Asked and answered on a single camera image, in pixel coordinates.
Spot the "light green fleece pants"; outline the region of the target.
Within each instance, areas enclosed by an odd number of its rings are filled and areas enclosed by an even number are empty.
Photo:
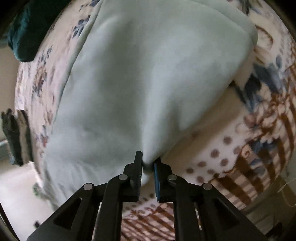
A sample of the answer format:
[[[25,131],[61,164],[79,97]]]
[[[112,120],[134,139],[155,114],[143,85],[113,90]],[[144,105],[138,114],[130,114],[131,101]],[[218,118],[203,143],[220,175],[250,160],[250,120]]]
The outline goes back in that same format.
[[[61,206],[142,151],[148,167],[219,99],[257,42],[227,1],[100,1],[71,68],[44,155]]]

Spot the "floral bed blanket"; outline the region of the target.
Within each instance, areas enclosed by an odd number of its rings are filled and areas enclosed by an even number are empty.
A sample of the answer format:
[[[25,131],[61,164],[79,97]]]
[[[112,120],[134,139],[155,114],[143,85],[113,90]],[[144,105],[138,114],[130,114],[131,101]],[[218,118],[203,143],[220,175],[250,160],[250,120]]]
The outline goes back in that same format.
[[[99,2],[72,1],[34,60],[18,68],[15,107],[27,113],[38,184],[48,200],[46,147]],[[257,42],[218,101],[159,158],[176,175],[197,185],[211,183],[243,209],[276,180],[295,152],[295,28],[267,1],[227,2],[254,24]]]

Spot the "folded grey striped garment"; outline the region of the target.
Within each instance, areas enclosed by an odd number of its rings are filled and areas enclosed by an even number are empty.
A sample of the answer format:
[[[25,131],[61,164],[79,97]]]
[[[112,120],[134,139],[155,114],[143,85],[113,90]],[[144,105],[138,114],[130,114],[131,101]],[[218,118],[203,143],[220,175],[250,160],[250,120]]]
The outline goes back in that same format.
[[[21,155],[24,164],[33,161],[31,134],[27,114],[24,110],[17,110],[18,128],[20,130]]]

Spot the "folded black garment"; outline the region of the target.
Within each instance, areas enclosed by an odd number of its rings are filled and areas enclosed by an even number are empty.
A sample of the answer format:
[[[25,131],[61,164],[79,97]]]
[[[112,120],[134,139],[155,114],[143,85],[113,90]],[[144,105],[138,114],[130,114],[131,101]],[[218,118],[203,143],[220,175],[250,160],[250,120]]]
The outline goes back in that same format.
[[[12,165],[22,166],[22,152],[20,144],[20,129],[12,109],[1,112],[2,130],[10,148],[10,162]]]

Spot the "dark teal velvet quilt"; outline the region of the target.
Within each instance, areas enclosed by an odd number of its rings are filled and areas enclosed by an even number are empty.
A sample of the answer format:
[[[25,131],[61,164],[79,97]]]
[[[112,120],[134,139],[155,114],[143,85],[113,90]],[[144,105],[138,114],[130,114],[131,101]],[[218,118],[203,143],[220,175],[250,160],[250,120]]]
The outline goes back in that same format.
[[[34,60],[51,25],[69,1],[29,1],[9,29],[8,45],[21,62]]]

